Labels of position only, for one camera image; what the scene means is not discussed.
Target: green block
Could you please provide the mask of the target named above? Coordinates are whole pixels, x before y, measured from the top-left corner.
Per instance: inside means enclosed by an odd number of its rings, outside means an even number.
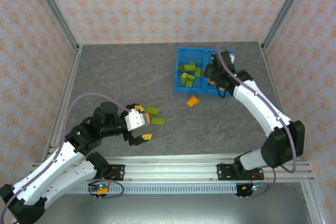
[[[187,76],[188,76],[187,73],[183,73],[183,74],[181,75],[181,83],[182,83],[183,85],[185,85],[185,83],[187,82]]]
[[[164,125],[166,122],[165,118],[152,118],[151,124]]]
[[[196,65],[184,65],[184,71],[185,72],[195,72]]]
[[[202,68],[196,68],[195,77],[202,77]]]
[[[180,65],[178,68],[180,69],[180,71],[181,71],[182,73],[184,72],[184,65]]]
[[[185,84],[185,87],[186,87],[186,88],[191,88],[191,87],[193,86],[193,82],[194,82],[194,81],[187,80],[187,83]]]
[[[153,108],[153,107],[147,107],[146,108],[146,113],[148,113],[148,114],[158,115],[159,111],[160,111],[159,108]]]
[[[187,74],[186,78],[187,78],[187,80],[189,80],[189,81],[194,81],[194,80],[195,80],[195,77],[192,76],[191,74]]]

